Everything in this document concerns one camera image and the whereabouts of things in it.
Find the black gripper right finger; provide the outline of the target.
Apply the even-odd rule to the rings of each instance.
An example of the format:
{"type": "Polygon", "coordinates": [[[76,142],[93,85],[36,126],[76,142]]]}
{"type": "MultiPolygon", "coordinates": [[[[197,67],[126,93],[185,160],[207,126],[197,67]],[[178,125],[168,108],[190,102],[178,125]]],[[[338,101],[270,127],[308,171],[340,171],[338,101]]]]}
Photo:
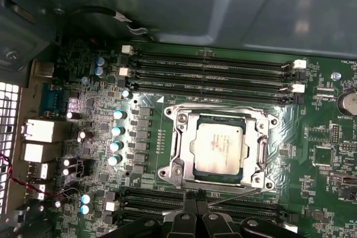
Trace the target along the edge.
{"type": "Polygon", "coordinates": [[[197,215],[208,237],[299,237],[299,234],[258,217],[235,224],[225,213],[212,213],[205,191],[197,192],[197,215]]]}

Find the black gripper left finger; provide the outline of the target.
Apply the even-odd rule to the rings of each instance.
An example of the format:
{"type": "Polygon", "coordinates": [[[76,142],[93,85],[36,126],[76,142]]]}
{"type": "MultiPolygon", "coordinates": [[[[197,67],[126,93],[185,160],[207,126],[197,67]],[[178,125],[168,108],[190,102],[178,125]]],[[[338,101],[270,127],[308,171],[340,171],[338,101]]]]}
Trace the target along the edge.
{"type": "Polygon", "coordinates": [[[197,223],[197,204],[194,192],[184,195],[181,212],[168,214],[172,220],[160,223],[150,218],[140,218],[117,228],[106,237],[195,237],[197,223]]]}

